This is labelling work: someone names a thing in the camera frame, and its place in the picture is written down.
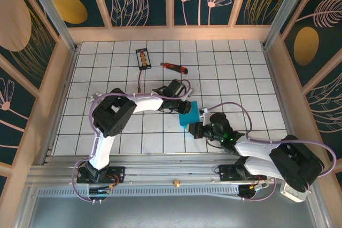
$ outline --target cable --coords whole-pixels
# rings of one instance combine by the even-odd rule
[[[330,154],[332,155],[332,164],[331,166],[324,172],[322,172],[318,177],[322,177],[327,175],[328,173],[332,172],[334,167],[336,166],[336,162],[337,162],[337,157],[335,152],[328,146],[322,143],[319,143],[317,141],[311,141],[311,140],[284,140],[284,141],[273,141],[273,140],[258,140],[258,139],[254,139],[249,137],[249,133],[252,131],[253,127],[252,127],[252,120],[251,117],[249,115],[249,113],[246,111],[246,109],[244,107],[242,107],[240,104],[237,103],[233,103],[232,101],[226,101],[225,103],[221,103],[221,104],[217,104],[211,108],[208,109],[208,111],[211,111],[219,106],[225,105],[225,104],[233,104],[236,105],[238,107],[240,107],[242,109],[242,111],[246,114],[248,121],[250,123],[250,129],[247,131],[246,133],[246,138],[250,141],[253,141],[255,143],[263,143],[263,144],[297,144],[297,143],[303,143],[303,144],[313,144],[313,145],[318,145],[320,147],[325,148],[326,150],[328,150],[330,152]]]
[[[166,97],[166,96],[161,96],[161,95],[156,95],[154,93],[141,93],[141,94],[127,94],[127,93],[105,93],[103,95],[101,95],[100,97],[98,97],[92,104],[91,104],[91,107],[90,107],[90,110],[89,110],[89,123],[90,123],[90,127],[92,128],[92,130],[95,132],[95,136],[96,136],[96,139],[95,139],[95,142],[94,142],[94,146],[93,146],[93,149],[92,149],[92,153],[86,158],[86,159],[79,159],[76,161],[75,165],[74,165],[74,168],[73,168],[73,171],[72,171],[72,174],[71,174],[71,185],[73,187],[73,190],[76,194],[77,197],[79,197],[81,200],[83,201],[86,201],[86,202],[92,202],[93,204],[94,203],[100,203],[101,200],[90,200],[89,198],[85,198],[83,197],[82,195],[80,195],[78,193],[78,191],[76,190],[76,185],[75,185],[75,181],[74,181],[74,177],[75,177],[75,170],[76,170],[76,167],[78,167],[79,163],[82,162],[82,161],[90,161],[94,156],[95,156],[95,153],[97,151],[97,145],[98,145],[98,140],[100,138],[100,132],[99,130],[97,130],[94,126],[94,124],[92,123],[92,112],[94,111],[95,109],[95,106],[97,105],[97,103],[102,100],[103,98],[107,97],[107,96],[122,96],[122,97],[129,97],[129,98],[146,98],[146,97],[156,97],[156,98],[159,98],[159,99],[167,99],[167,100],[180,100],[182,99],[186,94],[189,93],[189,91],[191,90],[191,83],[189,80],[182,80],[182,81],[186,81],[189,85],[189,89],[184,93],[184,95],[182,96],[179,96],[179,97]]]
[[[138,78],[138,93],[140,93],[141,92],[141,88],[140,88],[140,76],[141,76],[141,72],[142,72],[143,70],[140,70],[140,72],[139,72],[139,78]]]

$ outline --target white tile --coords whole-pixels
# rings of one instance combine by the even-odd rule
[[[90,82],[92,68],[76,68],[73,82]]]
[[[238,95],[236,80],[219,80],[222,95]]]
[[[174,80],[174,79],[180,80],[181,73],[164,68],[164,80]]]
[[[211,40],[196,40],[197,52],[213,52]]]
[[[162,87],[162,81],[146,81],[145,82],[145,93],[151,93],[153,89]]]
[[[211,79],[217,80],[216,66],[215,65],[199,66],[199,76],[201,80],[211,80]]]
[[[108,81],[110,68],[94,68],[91,74],[91,81]]]
[[[181,64],[181,56],[180,53],[164,53],[164,61],[169,64],[180,65]]]
[[[130,41],[116,41],[113,53],[129,53]]]
[[[246,131],[246,124],[242,112],[229,112],[226,113],[227,119],[233,130]]]
[[[235,78],[233,65],[217,65],[217,75],[219,79]]]
[[[163,62],[163,53],[149,53],[151,66],[160,66]]]
[[[126,90],[126,82],[108,82],[107,93],[111,92],[113,89],[119,88],[121,91],[125,92]]]
[[[64,115],[82,115],[86,105],[85,98],[69,98]]]
[[[250,64],[247,52],[231,52],[233,64]]]
[[[162,133],[144,133],[142,153],[162,153]]]
[[[146,48],[147,41],[131,41],[130,42],[130,52],[135,53],[136,50]]]
[[[228,40],[213,40],[213,46],[215,52],[229,51]]]
[[[54,155],[74,155],[79,135],[59,135]]]
[[[80,53],[96,53],[97,42],[83,42]]]
[[[113,53],[114,42],[98,42],[96,53]]]
[[[60,134],[79,134],[81,128],[82,116],[63,116]]]
[[[181,40],[181,52],[196,52],[195,40]]]
[[[89,92],[87,97],[91,97],[95,93],[107,93],[108,82],[90,82]]]
[[[251,66],[254,78],[270,78],[267,65],[254,64]]]
[[[237,80],[240,95],[256,95],[257,88],[254,80]]]
[[[122,133],[141,133],[143,129],[143,116],[132,115]]]
[[[164,134],[164,153],[178,153],[184,151],[184,133]]]
[[[253,130],[266,130],[266,124],[265,120],[263,118],[262,112],[249,112],[248,113],[252,120]],[[250,128],[250,122],[248,120],[248,117],[245,115],[245,121],[247,128]]]
[[[230,52],[215,52],[216,65],[232,64]]]
[[[112,148],[111,148],[111,152],[110,155],[118,155],[119,154],[119,150],[120,150],[120,140],[121,140],[121,135],[116,135]]]
[[[143,133],[162,133],[162,114],[144,114]]]
[[[149,53],[162,53],[162,41],[148,41],[147,50]]]
[[[259,95],[263,111],[280,111],[276,95]]]
[[[215,57],[213,52],[197,53],[199,65],[215,65]]]
[[[231,51],[246,51],[243,40],[229,40],[229,47]]]
[[[222,103],[225,102],[233,102],[241,105],[240,96],[221,96]],[[223,105],[224,112],[242,112],[242,109],[239,106],[234,104],[225,104]]]
[[[221,147],[221,144],[219,141],[209,141],[209,143],[213,146]],[[211,145],[208,145],[208,152],[224,152],[224,149],[215,148],[215,147],[212,147]]]
[[[197,53],[181,53],[181,64],[182,65],[198,65]]]
[[[137,154],[141,152],[141,133],[121,135],[120,154]]]
[[[94,136],[95,132],[92,130],[89,124],[89,116],[84,115],[82,119],[82,125],[81,125],[81,134],[92,134]]]
[[[87,97],[89,82],[71,83],[69,97],[82,98]]]
[[[192,95],[193,96],[200,96],[201,95],[201,86],[200,86],[199,80],[190,80],[190,83],[191,83],[191,87],[195,90]]]
[[[162,80],[162,66],[153,66],[146,70],[145,80]]]
[[[241,103],[242,106],[248,111],[248,112],[256,112],[261,111],[260,101],[258,95],[242,95],[241,97]]]
[[[185,152],[207,152],[205,138],[194,139],[190,133],[185,133]]]
[[[97,54],[94,67],[110,67],[112,61],[111,53]]]
[[[138,81],[127,81],[126,83],[126,90],[124,90],[125,93],[138,93]],[[144,92],[145,88],[145,82],[140,81],[140,89],[141,92]]]
[[[284,130],[285,124],[281,112],[264,112],[267,129]]]
[[[179,114],[164,114],[164,132],[183,132]]]
[[[76,68],[91,68],[94,65],[95,54],[80,54]]]
[[[271,79],[257,79],[255,83],[259,94],[275,93]]]
[[[217,104],[221,104],[221,97],[220,96],[202,96],[203,107],[211,108]],[[217,107],[213,110],[213,112],[221,112],[222,106]]]
[[[112,67],[109,74],[109,81],[126,81],[127,67]]]
[[[259,140],[267,140],[268,139],[268,132],[267,130],[254,130],[248,134],[252,138],[259,139]]]
[[[201,80],[201,91],[204,96],[220,95],[219,82],[217,80]]]
[[[268,130],[270,139],[284,139],[287,136],[286,130]]]
[[[199,71],[198,66],[185,66],[188,69],[188,73],[182,74],[182,79],[186,80],[198,80],[199,79]]]
[[[253,78],[250,65],[234,65],[236,78]]]
[[[262,51],[259,40],[245,40],[245,44],[248,51]]]
[[[112,57],[112,67],[128,66],[128,59],[130,55],[128,53],[115,53]],[[135,57],[136,66],[138,66],[138,61]]]
[[[179,52],[180,42],[178,40],[165,40],[164,41],[164,53],[167,52]]]
[[[263,52],[261,51],[249,51],[248,56],[251,64],[266,64],[265,56],[263,56]]]
[[[80,135],[76,155],[90,155],[94,144],[94,135]]]

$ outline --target black bracket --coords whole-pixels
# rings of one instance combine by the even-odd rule
[[[116,176],[119,178],[119,184],[122,184],[125,178],[125,167],[108,167],[106,176],[103,178],[103,180],[99,181],[98,183],[113,184],[112,177],[114,178],[116,182]],[[95,182],[89,178],[89,172],[85,167],[79,168],[77,183],[78,184],[95,184]]]
[[[217,172],[220,175],[221,182],[231,182],[231,181],[251,181],[251,182],[257,182],[260,178],[262,180],[267,180],[267,176],[251,176],[248,178],[242,177],[237,171],[236,171],[236,165],[219,165],[219,172]]]

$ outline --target red wire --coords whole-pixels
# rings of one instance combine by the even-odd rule
[[[138,93],[141,92],[141,89],[140,89],[140,76],[141,76],[141,72],[142,72],[142,70],[140,71],[139,78],[138,78]]]

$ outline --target metal base plate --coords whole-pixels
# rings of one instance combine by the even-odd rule
[[[101,181],[101,184],[113,184],[113,179],[116,181],[116,177],[119,178],[119,184],[123,183],[125,178],[125,167],[108,167],[107,176]],[[77,176],[78,184],[95,184],[89,176],[85,167],[79,168],[79,175]]]

